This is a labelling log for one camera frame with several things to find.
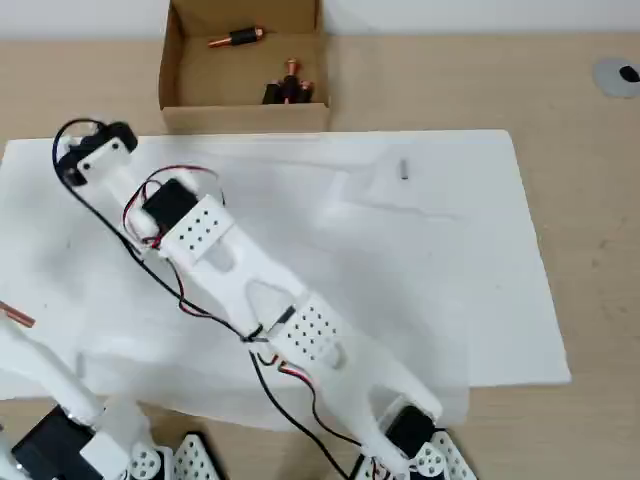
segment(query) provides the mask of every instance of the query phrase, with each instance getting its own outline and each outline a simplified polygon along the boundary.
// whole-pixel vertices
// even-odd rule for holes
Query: white wall
[[[0,38],[158,37],[167,3],[0,0]],[[640,30],[640,0],[325,0],[325,6],[328,29],[339,34]]]

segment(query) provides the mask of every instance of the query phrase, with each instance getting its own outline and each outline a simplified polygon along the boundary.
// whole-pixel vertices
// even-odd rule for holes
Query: robotic arm
[[[193,175],[176,170],[148,199],[129,173],[137,139],[124,123],[103,126],[69,147],[58,174],[71,187],[86,183],[108,189],[123,210],[125,231],[152,238],[153,248],[220,302],[228,323],[245,339],[261,332],[250,350],[278,355],[311,378],[331,412],[395,474],[408,476],[413,460],[381,431],[372,394],[386,389],[403,397],[435,423],[442,414],[436,397],[382,344],[357,330],[311,287],[270,258],[238,226],[229,211],[200,194]],[[156,173],[147,182],[157,182]],[[149,244],[129,235],[140,251]],[[222,265],[221,256],[228,261]],[[269,301],[256,292],[265,287]]]

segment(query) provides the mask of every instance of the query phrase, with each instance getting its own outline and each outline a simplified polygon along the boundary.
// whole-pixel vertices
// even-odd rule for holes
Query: wooden table
[[[124,119],[163,133],[160,42],[0,43],[0,141],[65,120]],[[640,100],[604,97],[593,63],[640,63],[640,35],[334,38],[334,130],[504,128],[511,133],[573,383],[474,389],[456,434],[484,479],[637,478],[640,471]],[[49,407],[8,401],[24,434]],[[176,445],[204,425],[234,480],[323,478],[298,434],[150,409]],[[343,464],[350,447],[329,441]]]

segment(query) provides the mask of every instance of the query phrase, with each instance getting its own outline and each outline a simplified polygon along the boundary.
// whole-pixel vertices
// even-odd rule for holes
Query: cardboard box
[[[209,40],[250,26],[264,39],[210,49]],[[295,57],[314,82],[309,104],[262,105],[268,82]],[[329,94],[320,0],[171,0],[159,77],[159,101],[172,133],[326,130]]]

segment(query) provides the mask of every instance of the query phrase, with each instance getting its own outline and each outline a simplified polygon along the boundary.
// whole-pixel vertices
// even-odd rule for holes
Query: white foam board
[[[176,313],[57,184],[50,145],[12,141],[0,167],[3,301],[38,318],[33,336],[69,363],[82,353],[81,373],[96,391],[284,428],[244,348],[216,325]],[[408,181],[398,175],[401,159]],[[176,162],[218,170],[241,226],[384,339],[444,399],[450,420],[463,418],[468,385],[570,380],[506,132],[145,137],[134,169],[142,180]],[[117,219],[101,192],[82,193]],[[308,405],[304,389],[271,381],[301,411]],[[0,397],[39,393],[0,376]]]

